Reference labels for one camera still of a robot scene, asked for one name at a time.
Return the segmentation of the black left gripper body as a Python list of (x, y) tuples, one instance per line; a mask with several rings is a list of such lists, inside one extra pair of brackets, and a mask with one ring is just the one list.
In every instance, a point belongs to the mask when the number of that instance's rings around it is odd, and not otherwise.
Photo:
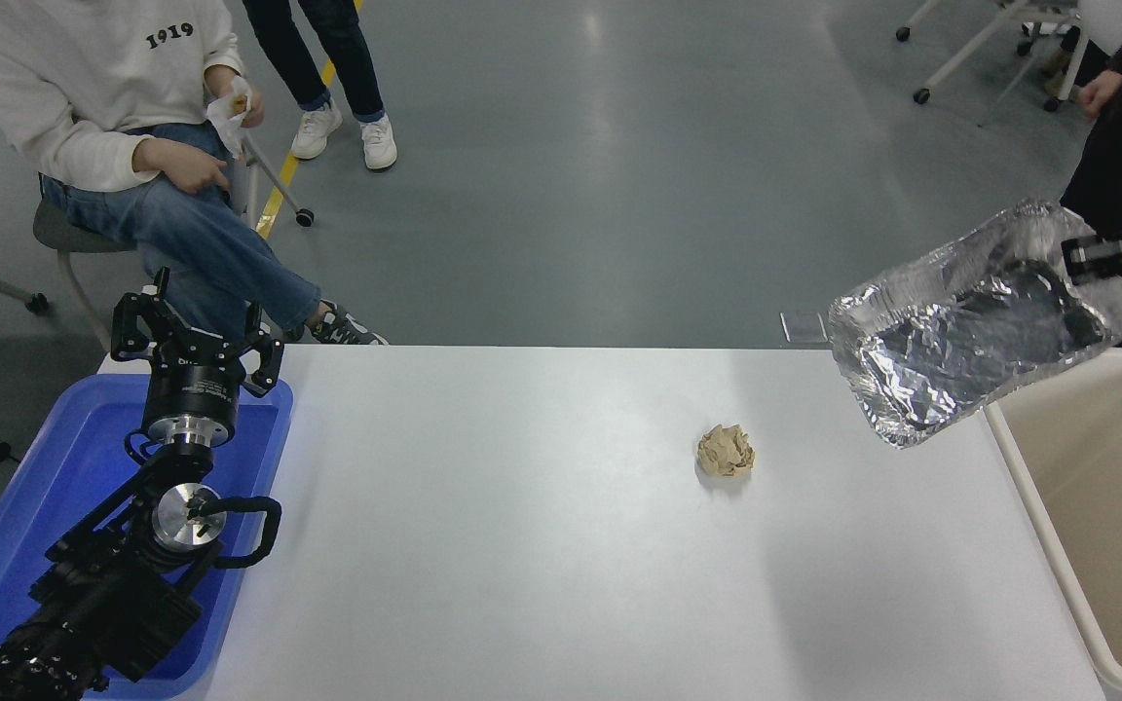
[(234, 422), (245, 379), (242, 351), (242, 347), (200, 329), (157, 336), (142, 419), (196, 416)]

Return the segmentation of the standing person's hand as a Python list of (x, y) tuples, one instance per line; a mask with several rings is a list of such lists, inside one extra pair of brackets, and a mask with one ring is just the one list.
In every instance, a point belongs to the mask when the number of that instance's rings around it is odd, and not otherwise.
[(1103, 113), (1103, 109), (1109, 105), (1111, 99), (1116, 96), (1122, 87), (1122, 74), (1114, 70), (1104, 70), (1100, 75), (1092, 79), (1089, 83), (1079, 90), (1077, 103), (1082, 114), (1094, 123)]

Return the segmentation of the seated person's right hand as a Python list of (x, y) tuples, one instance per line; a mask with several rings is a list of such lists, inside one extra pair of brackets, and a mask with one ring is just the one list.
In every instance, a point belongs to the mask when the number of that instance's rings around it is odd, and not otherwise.
[(197, 195), (206, 187), (231, 191), (224, 168), (227, 163), (201, 148), (174, 139), (151, 139), (153, 168), (165, 174), (173, 185), (186, 194)]

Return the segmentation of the seated person's left hand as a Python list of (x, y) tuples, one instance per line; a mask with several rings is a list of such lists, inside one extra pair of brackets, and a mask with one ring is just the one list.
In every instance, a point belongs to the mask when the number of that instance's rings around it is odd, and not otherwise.
[(228, 65), (212, 65), (204, 72), (209, 96), (214, 100), (206, 107), (206, 120), (224, 123), (234, 119), (247, 129), (258, 128), (266, 119), (263, 98), (241, 72)]

